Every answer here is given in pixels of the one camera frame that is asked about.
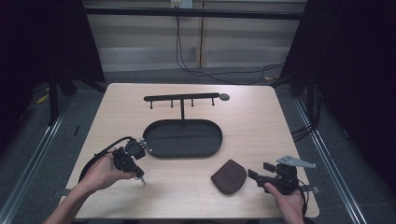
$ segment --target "wall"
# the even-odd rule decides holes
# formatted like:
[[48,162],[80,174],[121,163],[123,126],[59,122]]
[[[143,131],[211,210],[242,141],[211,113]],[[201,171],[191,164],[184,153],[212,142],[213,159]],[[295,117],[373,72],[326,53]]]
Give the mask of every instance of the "wall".
[[[84,5],[168,8],[170,0],[85,0]],[[193,1],[195,9],[303,12],[304,6],[305,1],[292,0]],[[175,17],[88,15],[88,18],[105,72],[178,67]],[[298,23],[183,17],[179,20],[183,61],[188,67],[283,63]]]

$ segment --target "leather wallet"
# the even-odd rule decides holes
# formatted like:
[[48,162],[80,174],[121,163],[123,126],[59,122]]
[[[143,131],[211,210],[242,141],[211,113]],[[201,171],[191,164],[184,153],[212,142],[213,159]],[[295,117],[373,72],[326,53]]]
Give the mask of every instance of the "leather wallet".
[[247,171],[235,161],[228,160],[211,176],[211,179],[221,193],[230,195],[244,185]]

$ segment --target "human hand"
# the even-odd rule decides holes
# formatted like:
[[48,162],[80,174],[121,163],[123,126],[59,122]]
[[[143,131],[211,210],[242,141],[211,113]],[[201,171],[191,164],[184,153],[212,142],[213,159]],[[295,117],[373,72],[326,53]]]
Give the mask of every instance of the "human hand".
[[286,224],[304,223],[303,198],[299,190],[295,190],[289,195],[283,195],[270,183],[265,183],[264,186],[274,196]]
[[118,170],[113,164],[111,154],[106,154],[99,159],[85,174],[84,178],[79,182],[90,194],[100,189],[106,189],[121,179],[131,179],[136,177],[133,172],[123,172]]

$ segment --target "human arm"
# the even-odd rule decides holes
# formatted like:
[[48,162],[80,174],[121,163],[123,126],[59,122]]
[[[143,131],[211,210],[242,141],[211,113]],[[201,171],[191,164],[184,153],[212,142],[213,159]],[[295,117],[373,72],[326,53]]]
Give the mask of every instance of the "human arm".
[[97,190],[110,187],[118,180],[133,177],[135,173],[123,172],[114,166],[111,154],[105,155],[88,170],[81,182],[73,187],[44,223],[71,223],[90,195]]
[[270,183],[264,186],[274,196],[285,224],[304,224],[303,198],[299,190],[283,195]]

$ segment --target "metal rail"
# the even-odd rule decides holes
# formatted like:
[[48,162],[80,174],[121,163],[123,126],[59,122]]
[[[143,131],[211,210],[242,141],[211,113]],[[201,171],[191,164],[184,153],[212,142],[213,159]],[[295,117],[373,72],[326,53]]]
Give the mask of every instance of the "metal rail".
[[[303,101],[301,99],[296,99],[295,104],[297,105],[297,108],[304,120],[305,125],[307,127],[311,126],[312,124],[308,115],[306,114],[307,112]],[[317,129],[315,129],[311,133],[311,137],[315,143],[315,146],[317,147],[320,157],[322,158],[327,168],[327,171],[329,172],[332,182],[334,183],[338,193],[340,194],[341,200],[343,201],[346,210],[352,218],[353,223],[367,224],[367,221],[364,218],[363,212],[361,211],[358,202],[349,190],[344,178],[341,176],[334,160],[332,159],[332,155],[324,144],[323,139],[321,138]]]
[[176,16],[176,17],[212,17],[212,18],[242,18],[300,21],[308,17],[323,15],[307,15],[298,12],[261,12],[235,11],[189,8],[156,8],[156,7],[31,7],[35,13],[77,13],[92,15],[129,15],[129,16]]
[[23,174],[15,186],[14,190],[12,190],[11,194],[8,196],[6,202],[4,203],[2,209],[0,210],[0,223],[1,224],[9,224],[14,218],[15,214],[19,206],[21,205],[21,201],[25,196],[27,190],[30,187],[30,183],[33,180],[35,173],[38,170],[41,162],[44,159],[44,156],[50,147],[50,143],[52,142],[53,137],[58,132],[58,129],[62,123],[64,118],[64,112],[69,106],[72,97],[68,97],[67,102],[64,105],[64,109],[61,111],[58,118],[48,127],[43,138],[41,139],[40,144],[35,150],[35,154],[32,159],[30,159],[29,164],[26,166]]

